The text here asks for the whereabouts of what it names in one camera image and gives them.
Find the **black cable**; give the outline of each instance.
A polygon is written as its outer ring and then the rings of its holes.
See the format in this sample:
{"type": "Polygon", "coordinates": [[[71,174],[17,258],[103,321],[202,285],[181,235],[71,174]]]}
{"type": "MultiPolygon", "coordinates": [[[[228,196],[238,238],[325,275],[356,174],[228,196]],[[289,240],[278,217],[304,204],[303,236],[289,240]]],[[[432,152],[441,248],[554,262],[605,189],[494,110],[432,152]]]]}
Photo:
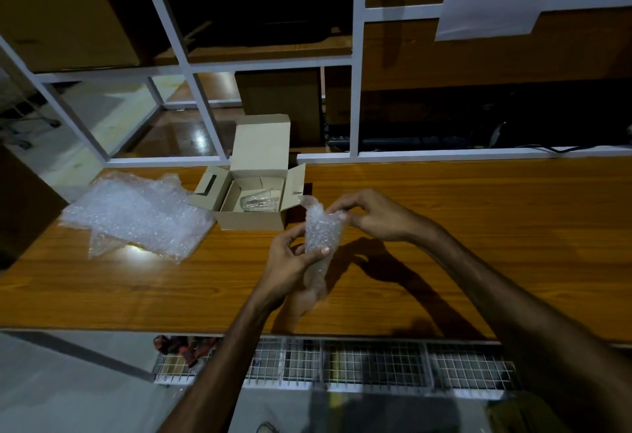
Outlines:
{"type": "Polygon", "coordinates": [[[555,152],[556,154],[565,154],[567,152],[573,152],[575,150],[592,149],[593,147],[596,147],[596,145],[579,145],[578,147],[568,147],[567,149],[564,149],[564,150],[558,150],[555,147],[547,147],[546,145],[540,145],[539,143],[529,143],[527,145],[518,145],[515,148],[517,149],[545,149],[551,152],[555,152]]]}

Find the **wooden table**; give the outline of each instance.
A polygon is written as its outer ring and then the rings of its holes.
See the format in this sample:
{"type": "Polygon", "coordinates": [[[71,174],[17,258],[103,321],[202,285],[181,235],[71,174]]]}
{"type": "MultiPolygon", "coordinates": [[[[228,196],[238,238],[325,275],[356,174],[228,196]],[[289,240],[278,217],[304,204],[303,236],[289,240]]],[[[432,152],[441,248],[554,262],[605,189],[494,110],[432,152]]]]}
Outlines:
{"type": "MultiPolygon", "coordinates": [[[[177,172],[192,190],[203,169],[128,171],[177,172]]],[[[600,337],[632,341],[632,158],[309,165],[306,182],[324,204],[365,187],[382,190],[600,337]]],[[[274,235],[215,225],[176,265],[133,246],[89,261],[89,233],[53,225],[0,277],[0,327],[223,333],[274,235]]],[[[342,245],[329,297],[297,334],[493,338],[421,251],[352,228],[342,245]]]]}

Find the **wire rack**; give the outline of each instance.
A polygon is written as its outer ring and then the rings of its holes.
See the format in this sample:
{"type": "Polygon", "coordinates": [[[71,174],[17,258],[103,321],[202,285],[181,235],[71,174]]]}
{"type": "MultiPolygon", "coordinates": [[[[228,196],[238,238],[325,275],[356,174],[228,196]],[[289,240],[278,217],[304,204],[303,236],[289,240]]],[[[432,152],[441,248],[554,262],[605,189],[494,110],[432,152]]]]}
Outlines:
{"type": "MultiPolygon", "coordinates": [[[[192,368],[178,355],[159,355],[155,383],[192,384],[220,343],[192,368]]],[[[243,387],[485,399],[522,390],[513,363],[494,342],[282,336],[259,341],[243,387]]]]}

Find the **bubble wrap sheet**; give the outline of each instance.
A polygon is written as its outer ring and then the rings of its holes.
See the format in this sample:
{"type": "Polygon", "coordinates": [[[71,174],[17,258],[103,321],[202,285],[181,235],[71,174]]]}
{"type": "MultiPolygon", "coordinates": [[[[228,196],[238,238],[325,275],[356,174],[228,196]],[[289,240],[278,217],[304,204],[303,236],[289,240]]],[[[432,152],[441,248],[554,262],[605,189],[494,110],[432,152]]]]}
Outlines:
{"type": "Polygon", "coordinates": [[[343,222],[338,212],[325,213],[325,209],[318,199],[310,195],[300,197],[301,205],[307,210],[307,222],[305,224],[305,251],[311,252],[324,246],[329,247],[327,257],[310,266],[304,275],[305,288],[310,288],[318,293],[320,300],[327,295],[325,275],[331,262],[331,257],[340,244],[340,235],[343,232],[343,222]]]}
{"type": "Polygon", "coordinates": [[[61,224],[92,230],[89,257],[134,243],[181,262],[215,223],[212,212],[187,204],[177,174],[147,180],[112,172],[61,213],[61,224]]]}

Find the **white frame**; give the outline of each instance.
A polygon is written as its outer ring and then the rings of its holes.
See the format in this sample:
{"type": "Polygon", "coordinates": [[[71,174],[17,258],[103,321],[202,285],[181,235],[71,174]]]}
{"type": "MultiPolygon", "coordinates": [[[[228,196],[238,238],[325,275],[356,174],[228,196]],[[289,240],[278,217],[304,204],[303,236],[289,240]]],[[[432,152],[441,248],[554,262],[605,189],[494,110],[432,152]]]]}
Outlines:
{"type": "MultiPolygon", "coordinates": [[[[542,149],[512,148],[512,149],[467,149],[467,150],[413,150],[399,152],[360,152],[359,151],[359,102],[361,94],[362,53],[364,25],[367,22],[390,22],[400,20],[416,20],[438,18],[441,14],[441,4],[398,6],[385,8],[366,8],[365,0],[353,0],[353,50],[349,56],[324,56],[314,58],[293,58],[280,60],[259,60],[243,62],[213,62],[190,64],[186,56],[186,46],[183,37],[175,23],[168,0],[152,0],[161,19],[162,26],[170,40],[171,47],[178,60],[177,65],[115,68],[107,70],[72,71],[32,73],[20,59],[11,46],[0,37],[0,47],[6,52],[16,66],[33,83],[59,117],[75,132],[77,137],[88,149],[107,167],[178,167],[229,165],[230,158],[225,155],[225,149],[217,133],[217,125],[212,108],[238,106],[239,99],[227,101],[210,101],[201,87],[198,77],[202,72],[234,72],[251,70],[275,70],[289,68],[307,68],[322,66],[350,65],[352,67],[351,89],[351,125],[350,151],[323,154],[298,154],[299,163],[364,163],[364,162],[410,162],[410,161],[449,161],[449,160],[484,160],[484,159],[530,159],[559,157],[542,149]],[[181,74],[189,84],[194,102],[168,102],[161,98],[152,77],[157,75],[181,74]],[[99,144],[89,129],[83,125],[77,114],[50,85],[53,82],[74,80],[106,81],[117,78],[143,78],[156,107],[151,110],[138,124],[144,125],[161,109],[177,110],[196,106],[200,111],[217,156],[200,157],[169,157],[169,158],[112,158],[99,144]]],[[[547,0],[543,11],[618,8],[632,6],[632,0],[547,0]]],[[[135,133],[130,132],[123,139],[114,152],[135,133]]],[[[623,156],[632,155],[632,147],[598,146],[591,149],[575,150],[563,154],[565,157],[588,156],[623,156]]]]}

